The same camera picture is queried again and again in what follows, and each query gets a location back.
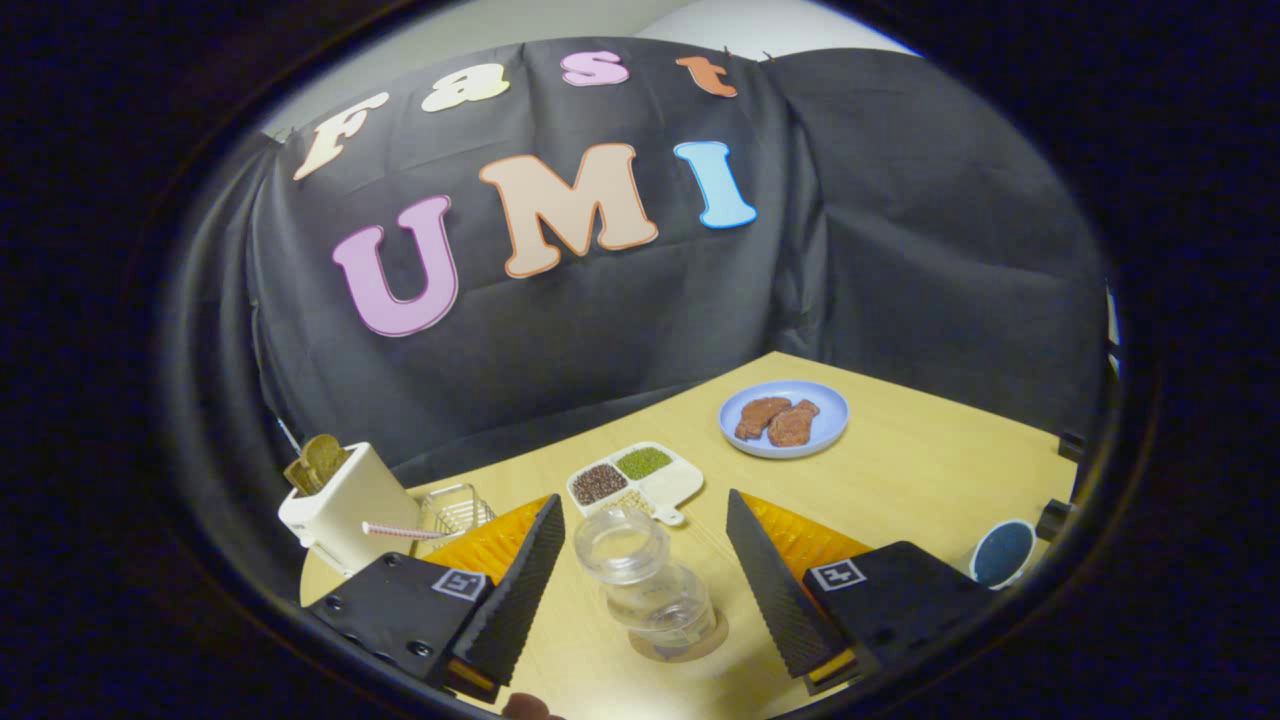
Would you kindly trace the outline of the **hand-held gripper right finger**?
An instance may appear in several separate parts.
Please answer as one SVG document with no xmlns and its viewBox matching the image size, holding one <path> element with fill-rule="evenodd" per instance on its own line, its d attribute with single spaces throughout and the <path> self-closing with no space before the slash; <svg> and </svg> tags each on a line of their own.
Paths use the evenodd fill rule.
<svg viewBox="0 0 1280 720">
<path fill-rule="evenodd" d="M 911 542 L 872 548 L 732 489 L 726 533 L 787 673 L 810 694 L 915 659 L 991 592 Z"/>
</svg>

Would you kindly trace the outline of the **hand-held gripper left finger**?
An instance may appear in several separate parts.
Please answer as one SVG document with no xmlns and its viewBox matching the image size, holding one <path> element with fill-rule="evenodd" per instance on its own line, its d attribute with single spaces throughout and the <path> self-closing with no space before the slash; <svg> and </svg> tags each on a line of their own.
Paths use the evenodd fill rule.
<svg viewBox="0 0 1280 720">
<path fill-rule="evenodd" d="M 385 552 L 307 610 L 424 685 L 492 703 L 511 684 L 563 543 L 562 500 L 547 495 L 422 559 Z"/>
</svg>

